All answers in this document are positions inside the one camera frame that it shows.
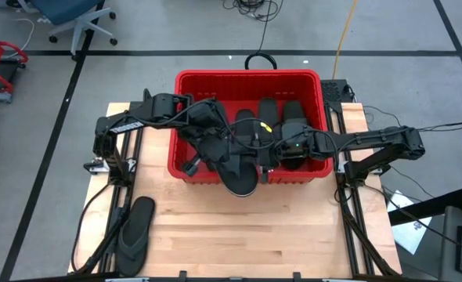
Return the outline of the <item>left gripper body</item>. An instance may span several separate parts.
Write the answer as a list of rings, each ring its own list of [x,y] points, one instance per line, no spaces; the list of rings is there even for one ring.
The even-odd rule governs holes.
[[[197,155],[204,162],[224,163],[230,160],[228,136],[211,134],[197,139]]]

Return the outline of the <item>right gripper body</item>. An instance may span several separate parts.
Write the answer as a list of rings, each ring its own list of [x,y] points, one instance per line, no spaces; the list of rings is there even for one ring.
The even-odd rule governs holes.
[[[307,158],[312,148],[313,132],[299,132],[281,139],[275,146],[276,158],[280,161]]]

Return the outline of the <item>dark grey flip-flop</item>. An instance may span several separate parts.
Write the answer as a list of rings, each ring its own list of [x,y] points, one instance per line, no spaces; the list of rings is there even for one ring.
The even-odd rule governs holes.
[[[236,177],[233,173],[228,171],[228,175],[225,177],[220,177],[220,179],[226,186],[226,189],[235,196],[250,196],[253,194],[258,184],[257,168],[252,157],[241,156],[240,172],[240,177]]]
[[[155,208],[152,198],[138,197],[120,229],[115,261],[117,271],[124,277],[136,276],[144,266]]]

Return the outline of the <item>red plastic bin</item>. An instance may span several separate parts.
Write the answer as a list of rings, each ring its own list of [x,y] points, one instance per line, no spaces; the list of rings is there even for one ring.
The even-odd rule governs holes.
[[[258,105],[262,98],[277,101],[279,115],[281,107],[291,100],[301,103],[309,125],[327,130],[327,118],[323,105],[322,85],[319,75],[313,70],[184,70],[175,79],[175,94],[191,94],[196,101],[216,98],[226,109],[226,117],[234,121],[238,110],[248,109],[258,116]],[[217,172],[211,172],[205,164],[189,177],[182,165],[195,155],[195,150],[171,131],[167,168],[171,176],[187,183],[217,184]],[[269,173],[268,184],[299,184],[328,176],[333,170],[333,161],[308,159],[298,170],[289,171],[280,166]]]

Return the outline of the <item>black control box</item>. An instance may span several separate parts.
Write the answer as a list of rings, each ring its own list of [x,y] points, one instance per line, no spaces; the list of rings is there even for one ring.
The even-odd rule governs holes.
[[[324,102],[353,102],[350,86],[345,79],[322,80],[321,86]]]

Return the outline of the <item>black desk bar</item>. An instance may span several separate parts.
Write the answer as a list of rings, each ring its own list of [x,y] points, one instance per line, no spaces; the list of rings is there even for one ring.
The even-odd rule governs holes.
[[[418,219],[442,215],[449,206],[462,209],[462,189],[389,211],[388,217],[391,225],[396,226]]]

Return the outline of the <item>white paper sheet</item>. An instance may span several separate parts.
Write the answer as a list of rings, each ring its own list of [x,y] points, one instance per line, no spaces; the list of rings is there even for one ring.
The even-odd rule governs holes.
[[[394,211],[397,207],[404,208],[414,204],[414,201],[402,194],[399,190],[396,190],[391,195],[391,201],[395,204],[387,204],[388,212]],[[425,232],[426,228],[417,221],[403,223],[392,227],[395,242],[407,250],[411,255],[415,254]]]

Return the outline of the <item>grey desk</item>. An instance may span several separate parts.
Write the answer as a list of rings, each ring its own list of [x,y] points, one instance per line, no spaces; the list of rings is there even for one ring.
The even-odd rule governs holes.
[[[462,282],[462,273],[456,271],[457,227],[462,226],[462,209],[449,206],[445,210],[439,280]]]

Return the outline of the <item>blue office chair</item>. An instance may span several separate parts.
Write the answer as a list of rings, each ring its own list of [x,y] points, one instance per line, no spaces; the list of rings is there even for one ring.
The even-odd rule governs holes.
[[[49,41],[57,43],[57,34],[64,31],[72,30],[73,38],[71,42],[71,59],[78,59],[77,47],[83,31],[92,30],[98,31],[110,37],[110,44],[116,45],[117,39],[114,35],[99,27],[94,20],[101,16],[108,15],[109,18],[115,20],[117,15],[111,8],[96,8],[97,5],[104,0],[29,0],[43,16],[45,16],[51,24],[56,26],[49,32]]]

